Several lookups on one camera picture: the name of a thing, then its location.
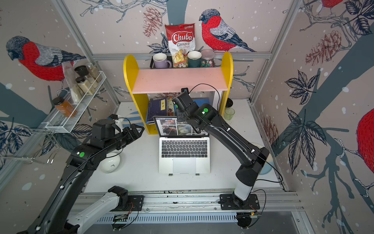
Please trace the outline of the silver laptop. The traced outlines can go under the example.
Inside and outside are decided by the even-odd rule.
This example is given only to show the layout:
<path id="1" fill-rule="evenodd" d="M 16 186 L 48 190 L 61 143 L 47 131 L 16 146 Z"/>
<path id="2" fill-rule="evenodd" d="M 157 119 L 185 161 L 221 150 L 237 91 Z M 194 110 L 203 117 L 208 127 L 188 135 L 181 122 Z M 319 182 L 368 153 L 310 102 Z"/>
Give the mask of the silver laptop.
<path id="1" fill-rule="evenodd" d="M 154 117 L 159 134 L 159 173 L 209 174 L 210 138 L 177 117 Z"/>

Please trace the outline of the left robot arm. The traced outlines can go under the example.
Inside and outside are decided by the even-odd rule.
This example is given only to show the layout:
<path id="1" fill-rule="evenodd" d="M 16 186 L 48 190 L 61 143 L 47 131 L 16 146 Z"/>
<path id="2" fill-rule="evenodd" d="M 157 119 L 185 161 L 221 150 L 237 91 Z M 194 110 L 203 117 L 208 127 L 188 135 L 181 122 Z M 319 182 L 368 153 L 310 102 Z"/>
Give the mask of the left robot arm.
<path id="1" fill-rule="evenodd" d="M 113 151 L 124 149 L 141 138 L 145 128 L 136 124 L 120 129 L 115 119 L 102 119 L 93 124 L 89 143 L 77 146 L 70 154 L 60 182 L 36 220 L 25 234 L 82 234 L 107 212 L 128 205 L 128 191 L 114 186 L 102 201 L 82 214 L 69 213 L 84 185 Z"/>

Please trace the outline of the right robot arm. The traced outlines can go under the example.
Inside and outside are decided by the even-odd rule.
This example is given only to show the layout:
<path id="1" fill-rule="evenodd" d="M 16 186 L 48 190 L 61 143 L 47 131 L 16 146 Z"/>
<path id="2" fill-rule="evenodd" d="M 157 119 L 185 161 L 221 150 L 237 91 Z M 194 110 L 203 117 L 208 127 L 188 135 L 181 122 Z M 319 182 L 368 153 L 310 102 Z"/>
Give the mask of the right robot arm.
<path id="1" fill-rule="evenodd" d="M 234 196 L 237 200 L 247 200 L 267 162 L 269 150 L 250 143 L 226 123 L 214 107 L 208 103 L 198 106 L 187 92 L 179 94 L 172 102 L 181 112 L 183 120 L 196 132 L 204 130 L 215 137 L 238 159 L 241 165 L 236 172 L 239 183 Z"/>

